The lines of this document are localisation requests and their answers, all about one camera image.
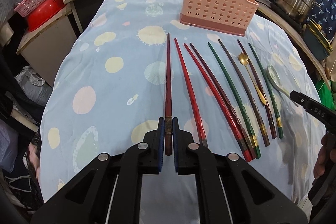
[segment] metal screw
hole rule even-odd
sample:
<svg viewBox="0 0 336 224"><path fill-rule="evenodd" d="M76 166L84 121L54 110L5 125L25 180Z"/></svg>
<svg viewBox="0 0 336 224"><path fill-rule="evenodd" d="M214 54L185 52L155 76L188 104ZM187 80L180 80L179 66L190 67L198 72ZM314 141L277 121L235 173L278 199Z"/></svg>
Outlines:
<svg viewBox="0 0 336 224"><path fill-rule="evenodd" d="M199 145L197 143L190 143L188 147L191 150L197 150L199 148Z"/></svg>
<svg viewBox="0 0 336 224"><path fill-rule="evenodd" d="M109 155L107 155L106 153L101 153L98 156L98 160L100 160L100 161L107 160L108 158L109 158Z"/></svg>
<svg viewBox="0 0 336 224"><path fill-rule="evenodd" d="M232 160L232 161L239 160L239 156L236 153L230 153L228 158L229 160Z"/></svg>
<svg viewBox="0 0 336 224"><path fill-rule="evenodd" d="M143 150L143 149L147 149L147 147L148 147L148 144L147 144L147 143L139 143L139 144L138 144L138 148L141 149L141 150Z"/></svg>

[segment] white ceramic spoon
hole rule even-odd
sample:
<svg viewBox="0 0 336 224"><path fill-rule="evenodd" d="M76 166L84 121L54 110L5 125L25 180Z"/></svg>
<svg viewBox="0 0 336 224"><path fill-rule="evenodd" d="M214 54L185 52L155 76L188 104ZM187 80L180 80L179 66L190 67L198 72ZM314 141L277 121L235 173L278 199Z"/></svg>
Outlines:
<svg viewBox="0 0 336 224"><path fill-rule="evenodd" d="M271 65L267 67L267 76L273 87L283 94L285 94L290 99L289 91L286 90L283 85L280 84L280 78L275 68Z"/></svg>

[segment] white plastic bag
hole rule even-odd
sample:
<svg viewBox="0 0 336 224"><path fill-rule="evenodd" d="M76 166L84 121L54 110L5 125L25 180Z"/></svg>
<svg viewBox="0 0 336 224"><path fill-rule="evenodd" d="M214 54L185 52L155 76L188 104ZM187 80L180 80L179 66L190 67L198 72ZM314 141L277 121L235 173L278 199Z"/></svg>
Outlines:
<svg viewBox="0 0 336 224"><path fill-rule="evenodd" d="M17 156L18 133L0 119L0 168L12 172Z"/></svg>
<svg viewBox="0 0 336 224"><path fill-rule="evenodd" d="M15 79L29 99L41 106L47 104L53 88L39 77L31 66L23 67Z"/></svg>

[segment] hand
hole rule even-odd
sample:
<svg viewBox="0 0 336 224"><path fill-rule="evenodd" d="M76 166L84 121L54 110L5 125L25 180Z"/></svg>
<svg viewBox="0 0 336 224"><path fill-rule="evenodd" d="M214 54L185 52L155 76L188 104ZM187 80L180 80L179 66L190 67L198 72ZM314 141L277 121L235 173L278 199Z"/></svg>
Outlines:
<svg viewBox="0 0 336 224"><path fill-rule="evenodd" d="M326 150L326 145L327 145L327 135L324 135L321 144L323 145L319 155L317 157L316 164L314 166L314 178L319 178L324 174L324 169L325 169L325 164L326 164L326 157L327 157L327 150ZM336 163L336 149L331 150L330 152L330 159Z"/></svg>

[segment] light blue tablecloth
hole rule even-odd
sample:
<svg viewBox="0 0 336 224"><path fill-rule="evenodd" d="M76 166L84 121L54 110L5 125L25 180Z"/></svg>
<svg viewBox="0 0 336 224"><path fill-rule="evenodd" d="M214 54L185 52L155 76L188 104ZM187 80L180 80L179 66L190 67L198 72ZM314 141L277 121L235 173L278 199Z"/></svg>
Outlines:
<svg viewBox="0 0 336 224"><path fill-rule="evenodd" d="M179 23L183 0L105 0L90 26L63 61L42 124L40 186L48 200L99 153L123 153L155 129L164 114L166 34L171 37L173 116L180 128L195 133L192 109L174 37L184 56L207 133L209 149L226 155L241 151L216 99L183 47L192 42L229 97L238 105L207 42L210 41L231 75L246 106L262 157L250 164L294 202L306 196L320 149L324 126L273 90L283 122L283 139L272 140L266 112L246 69L239 64L240 39L249 54L265 92L268 91L248 42L266 68L277 70L287 90L319 100L298 52L285 32L272 22L254 16L245 37L237 37ZM248 97L220 38L244 75L268 131L265 147ZM177 176L172 156L164 157L159 176L145 176L140 223L197 223L198 206L193 176Z"/></svg>

